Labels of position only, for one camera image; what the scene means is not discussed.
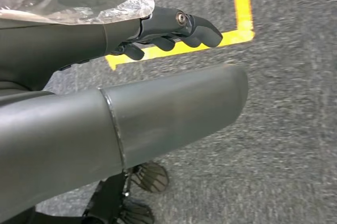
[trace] yellow floor marking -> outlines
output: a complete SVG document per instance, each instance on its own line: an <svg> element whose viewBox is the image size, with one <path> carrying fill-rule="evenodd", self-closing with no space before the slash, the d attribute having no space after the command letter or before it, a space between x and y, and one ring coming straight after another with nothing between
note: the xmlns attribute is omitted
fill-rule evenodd
<svg viewBox="0 0 337 224"><path fill-rule="evenodd" d="M234 3L237 16L237 30L222 33L224 38L218 45L218 47L249 42L254 38L255 33L253 32L253 18L252 15L250 0L234 0ZM165 52L158 47L149 47L143 49L145 55L141 60L196 52L205 49L209 48L205 45L200 45L197 48L190 48L183 42L178 42L175 44L173 50L171 50L169 52ZM105 58L108 61L109 65L113 70L116 69L116 66L119 64L136 62L128 58L126 55L107 55Z"/></svg>

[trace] clear plastic film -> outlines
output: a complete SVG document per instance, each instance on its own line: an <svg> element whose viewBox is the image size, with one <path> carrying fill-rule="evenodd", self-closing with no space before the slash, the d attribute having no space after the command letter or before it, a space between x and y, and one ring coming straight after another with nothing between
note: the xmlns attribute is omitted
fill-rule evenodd
<svg viewBox="0 0 337 224"><path fill-rule="evenodd" d="M65 25L107 24L144 18L153 0L0 0L0 18Z"/></svg>

